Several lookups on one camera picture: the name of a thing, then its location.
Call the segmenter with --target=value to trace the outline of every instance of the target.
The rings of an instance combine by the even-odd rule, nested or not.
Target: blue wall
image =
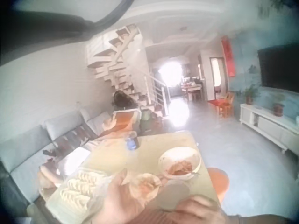
[[[230,38],[236,68],[236,76],[229,78],[231,91],[244,91],[251,84],[261,84],[260,65],[257,56],[259,49],[299,41],[299,18],[294,15],[280,15],[261,20],[257,26],[257,28],[243,31]],[[256,66],[256,70],[249,72],[251,65]],[[271,93],[282,90],[259,87],[259,91],[260,97],[255,99],[255,104],[271,110],[273,106]],[[299,94],[289,91],[282,92],[285,94],[284,114],[295,119],[299,112]],[[237,117],[240,117],[240,104],[244,102],[244,97],[235,97],[234,107]]]

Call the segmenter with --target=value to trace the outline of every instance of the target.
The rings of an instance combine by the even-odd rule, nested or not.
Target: red banner
[[[224,50],[226,66],[228,69],[228,76],[235,77],[235,63],[234,63],[232,48],[230,46],[228,37],[224,36],[222,38],[221,42],[222,42],[222,47]]]

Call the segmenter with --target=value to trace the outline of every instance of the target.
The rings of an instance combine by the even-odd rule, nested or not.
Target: door
[[[226,75],[223,57],[211,57],[212,75],[215,89],[215,98],[226,96],[228,91],[228,79]]]

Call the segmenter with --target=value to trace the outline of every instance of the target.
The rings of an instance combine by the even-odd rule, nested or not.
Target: wrist
[[[227,224],[241,224],[240,223],[240,216],[228,216],[228,223]]]
[[[106,212],[105,210],[101,210],[93,219],[91,224],[124,224],[117,220],[115,215]]]

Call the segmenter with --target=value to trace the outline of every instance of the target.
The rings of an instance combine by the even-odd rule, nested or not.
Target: hand
[[[238,224],[237,217],[227,216],[218,204],[204,196],[193,195],[181,201],[167,215],[177,224]]]
[[[125,224],[137,217],[145,207],[145,202],[131,196],[129,184],[122,185],[127,170],[122,170],[111,181],[104,205],[93,220],[93,224]]]

